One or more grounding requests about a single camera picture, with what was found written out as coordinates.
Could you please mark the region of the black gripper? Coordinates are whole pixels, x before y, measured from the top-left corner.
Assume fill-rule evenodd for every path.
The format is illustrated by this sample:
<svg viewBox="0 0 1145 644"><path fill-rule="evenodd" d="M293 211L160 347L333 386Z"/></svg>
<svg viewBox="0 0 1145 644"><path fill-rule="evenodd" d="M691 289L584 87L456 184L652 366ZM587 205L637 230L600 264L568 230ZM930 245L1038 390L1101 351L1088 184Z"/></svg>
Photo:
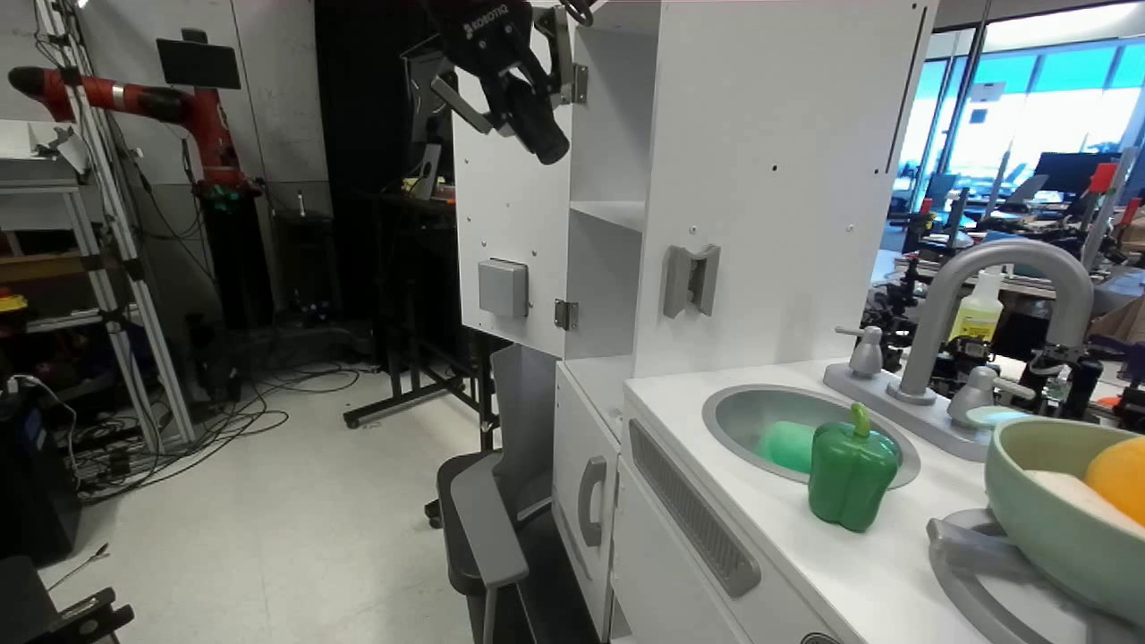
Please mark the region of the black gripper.
<svg viewBox="0 0 1145 644"><path fill-rule="evenodd" d="M528 0L425 0L425 13L439 34L439 48L482 83L497 83L500 74L549 83L549 71L534 53L538 23L550 53L550 95L559 102L587 100L587 66L574 56L574 23L564 6L545 6L534 17ZM489 133L489 118L456 89L456 64L439 48L418 42L402 53L413 127L425 136L437 113L457 113L477 133Z"/></svg>

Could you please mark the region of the red robot arm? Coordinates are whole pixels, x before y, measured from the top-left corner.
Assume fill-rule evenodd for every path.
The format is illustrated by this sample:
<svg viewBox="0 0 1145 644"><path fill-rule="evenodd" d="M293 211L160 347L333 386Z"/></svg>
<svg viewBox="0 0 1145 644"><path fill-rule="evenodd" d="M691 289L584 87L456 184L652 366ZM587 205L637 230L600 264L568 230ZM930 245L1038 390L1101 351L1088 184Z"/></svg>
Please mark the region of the red robot arm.
<svg viewBox="0 0 1145 644"><path fill-rule="evenodd" d="M517 136L539 163L568 155L553 107L574 89L568 21L589 23L594 0L423 0L432 34L425 40L437 71L413 83L429 107L456 112L477 133ZM44 102L56 121L84 107L144 113L184 125L204 163L204 188L252 188L215 87L168 89L134 87L78 66L12 66L8 83Z"/></svg>

